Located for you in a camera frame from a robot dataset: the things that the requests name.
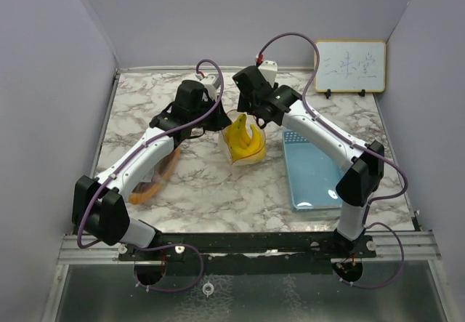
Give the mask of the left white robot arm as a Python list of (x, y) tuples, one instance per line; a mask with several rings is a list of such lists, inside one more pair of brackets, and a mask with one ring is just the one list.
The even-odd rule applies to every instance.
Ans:
[(191, 139), (194, 128), (217, 132), (230, 124), (221, 103), (224, 88), (222, 76), (182, 81), (174, 101), (152, 118), (136, 145), (96, 177), (83, 176), (76, 182), (72, 221), (78, 236), (89, 233), (108, 246), (135, 246), (146, 260), (158, 256), (156, 229), (132, 219), (126, 202), (158, 162)]

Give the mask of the single yellow banana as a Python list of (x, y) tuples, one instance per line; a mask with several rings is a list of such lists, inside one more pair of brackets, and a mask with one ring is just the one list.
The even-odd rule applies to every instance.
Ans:
[(247, 160), (247, 161), (254, 161), (258, 160), (262, 157), (264, 148), (257, 148), (255, 150), (250, 149), (250, 147), (247, 148), (241, 148), (238, 145), (230, 145), (229, 146), (230, 153), (232, 156), (232, 159), (234, 161), (239, 161), (239, 160)]
[(266, 155), (266, 137), (256, 124), (250, 125), (252, 138), (248, 145), (248, 150), (251, 155), (248, 157), (250, 161), (261, 161)]

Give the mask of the yellow banana bunch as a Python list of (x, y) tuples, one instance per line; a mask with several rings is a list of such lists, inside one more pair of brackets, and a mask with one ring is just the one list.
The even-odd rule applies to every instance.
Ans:
[(251, 138), (246, 131), (247, 115), (240, 114), (236, 120), (225, 129), (225, 142), (229, 149), (230, 145), (238, 145), (241, 148), (247, 148), (250, 144)]

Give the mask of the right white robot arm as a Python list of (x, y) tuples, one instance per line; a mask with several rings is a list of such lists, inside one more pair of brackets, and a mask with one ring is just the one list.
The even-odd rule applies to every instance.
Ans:
[(344, 175), (336, 185), (342, 200), (333, 240), (335, 252), (351, 257), (360, 248), (365, 232), (368, 198), (384, 176), (384, 146), (351, 138), (348, 133), (304, 106), (302, 95), (287, 85), (271, 84), (259, 68), (250, 65), (232, 77), (239, 89), (238, 110), (265, 124), (273, 122), (296, 132), (335, 162)]

